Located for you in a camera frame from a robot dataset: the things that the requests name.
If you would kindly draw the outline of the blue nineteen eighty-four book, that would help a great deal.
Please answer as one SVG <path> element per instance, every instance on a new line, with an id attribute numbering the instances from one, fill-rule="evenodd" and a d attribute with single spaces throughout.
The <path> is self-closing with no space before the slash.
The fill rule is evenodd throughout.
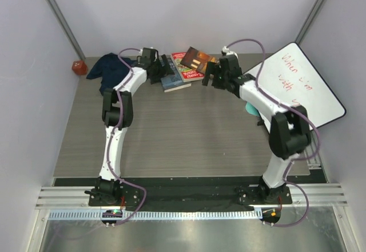
<path id="1" fill-rule="evenodd" d="M 173 74 L 169 74 L 163 78 L 161 78 L 162 89 L 165 93 L 191 87 L 190 82 L 184 82 L 182 77 L 180 76 L 178 69 L 171 58 L 166 58 L 164 61 L 164 65 L 169 65 Z"/>

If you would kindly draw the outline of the dark orange cover book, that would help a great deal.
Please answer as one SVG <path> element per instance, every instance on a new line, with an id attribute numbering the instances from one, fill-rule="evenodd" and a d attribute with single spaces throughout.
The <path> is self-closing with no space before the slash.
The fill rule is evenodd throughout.
<path id="1" fill-rule="evenodd" d="M 190 47 L 182 58 L 180 64 L 205 74 L 209 62 L 216 63 L 217 59 L 209 54 Z"/>

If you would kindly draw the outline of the red paperback book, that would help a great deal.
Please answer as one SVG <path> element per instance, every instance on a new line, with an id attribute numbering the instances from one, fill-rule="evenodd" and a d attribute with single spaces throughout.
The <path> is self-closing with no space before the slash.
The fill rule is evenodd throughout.
<path id="1" fill-rule="evenodd" d="M 192 82 L 192 81 L 201 81 L 204 77 L 202 73 L 199 73 L 195 69 L 191 69 L 187 66 L 181 64 L 183 57 L 185 56 L 186 52 L 177 52 L 171 53 L 170 57 L 174 62 L 179 75 L 182 78 L 183 82 Z"/>

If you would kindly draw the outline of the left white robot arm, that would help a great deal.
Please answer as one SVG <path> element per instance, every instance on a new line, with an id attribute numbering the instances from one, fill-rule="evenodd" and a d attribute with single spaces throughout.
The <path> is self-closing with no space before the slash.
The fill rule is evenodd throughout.
<path id="1" fill-rule="evenodd" d="M 166 56 L 161 57 L 158 50 L 144 47 L 138 53 L 131 65 L 120 54 L 117 55 L 126 70 L 103 92 L 102 120 L 106 142 L 96 184 L 85 191 L 89 195 L 90 206 L 115 206 L 122 201 L 121 155 L 125 135 L 133 122 L 133 95 L 147 80 L 154 84 L 170 74 Z"/>

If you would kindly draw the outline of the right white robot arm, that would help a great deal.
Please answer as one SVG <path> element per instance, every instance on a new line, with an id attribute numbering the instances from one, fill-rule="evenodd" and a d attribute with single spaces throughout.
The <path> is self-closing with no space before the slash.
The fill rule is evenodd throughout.
<path id="1" fill-rule="evenodd" d="M 269 147 L 272 156 L 258 182 L 254 195 L 264 203 L 277 203 L 286 188 L 286 180 L 296 158 L 311 142 L 307 110 L 290 107 L 258 86 L 257 78 L 242 73 L 235 55 L 225 55 L 218 62 L 208 62 L 204 86 L 212 80 L 216 89 L 227 90 L 250 103 L 270 122 Z"/>

